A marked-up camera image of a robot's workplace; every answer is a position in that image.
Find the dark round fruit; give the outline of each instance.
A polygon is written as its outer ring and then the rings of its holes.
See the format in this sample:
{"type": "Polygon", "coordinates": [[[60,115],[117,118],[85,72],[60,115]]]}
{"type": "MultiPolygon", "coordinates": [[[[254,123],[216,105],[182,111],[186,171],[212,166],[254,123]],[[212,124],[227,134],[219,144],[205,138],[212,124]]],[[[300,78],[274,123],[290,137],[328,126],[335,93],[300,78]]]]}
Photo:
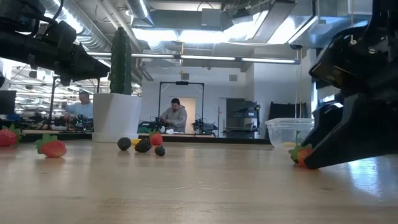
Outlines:
{"type": "Polygon", "coordinates": [[[150,144],[149,139],[145,138],[141,141],[139,141],[138,144],[134,147],[136,152],[142,152],[145,153],[151,149],[152,145],[150,144]]]}
{"type": "Polygon", "coordinates": [[[157,146],[157,147],[155,148],[155,153],[156,153],[158,156],[164,156],[164,155],[166,154],[166,149],[165,149],[163,146],[157,146]]]}
{"type": "Polygon", "coordinates": [[[118,140],[118,147],[120,150],[128,150],[131,146],[131,140],[129,138],[121,138],[118,140]]]}

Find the computer monitor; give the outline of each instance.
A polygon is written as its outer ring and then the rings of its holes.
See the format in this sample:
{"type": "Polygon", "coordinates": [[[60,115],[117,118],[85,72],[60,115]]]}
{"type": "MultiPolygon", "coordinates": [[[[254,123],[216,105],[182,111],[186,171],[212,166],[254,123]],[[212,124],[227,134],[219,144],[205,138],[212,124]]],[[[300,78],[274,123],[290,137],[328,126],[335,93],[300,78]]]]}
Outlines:
{"type": "Polygon", "coordinates": [[[0,90],[0,114],[9,115],[15,113],[15,98],[17,91],[0,90]]]}

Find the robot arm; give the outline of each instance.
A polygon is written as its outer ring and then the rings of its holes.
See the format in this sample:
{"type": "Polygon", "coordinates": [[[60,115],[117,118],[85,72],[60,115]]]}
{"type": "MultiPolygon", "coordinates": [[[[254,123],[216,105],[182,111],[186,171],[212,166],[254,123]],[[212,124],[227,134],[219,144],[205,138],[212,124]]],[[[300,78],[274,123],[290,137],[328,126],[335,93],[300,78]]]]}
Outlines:
{"type": "Polygon", "coordinates": [[[310,70],[339,88],[344,105],[314,112],[315,128],[302,143],[316,169],[357,159],[398,153],[398,2],[373,0],[367,27],[334,36],[310,70]]]}
{"type": "Polygon", "coordinates": [[[106,77],[109,67],[89,56],[81,44],[74,44],[76,30],[44,13],[39,0],[0,0],[0,57],[53,70],[63,85],[106,77]],[[44,34],[37,33],[40,21],[49,23],[44,34]]]}

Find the cactus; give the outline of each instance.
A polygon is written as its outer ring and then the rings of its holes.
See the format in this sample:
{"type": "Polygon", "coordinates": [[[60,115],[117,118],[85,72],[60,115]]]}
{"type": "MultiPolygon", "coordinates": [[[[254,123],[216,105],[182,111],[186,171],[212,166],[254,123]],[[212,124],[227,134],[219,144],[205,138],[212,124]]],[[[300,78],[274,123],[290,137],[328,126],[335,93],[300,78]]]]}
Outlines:
{"type": "Polygon", "coordinates": [[[118,28],[113,37],[111,61],[111,93],[131,95],[131,46],[130,39],[122,27],[118,28]]]}

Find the table surface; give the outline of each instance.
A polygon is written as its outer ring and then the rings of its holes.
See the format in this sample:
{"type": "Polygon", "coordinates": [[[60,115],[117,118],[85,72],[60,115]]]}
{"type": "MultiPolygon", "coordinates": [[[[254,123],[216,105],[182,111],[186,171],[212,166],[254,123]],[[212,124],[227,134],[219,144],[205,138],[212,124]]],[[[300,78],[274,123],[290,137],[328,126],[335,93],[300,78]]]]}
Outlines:
{"type": "Polygon", "coordinates": [[[269,146],[165,143],[152,151],[67,141],[0,150],[2,224],[398,223],[398,157],[320,170],[269,146]]]}

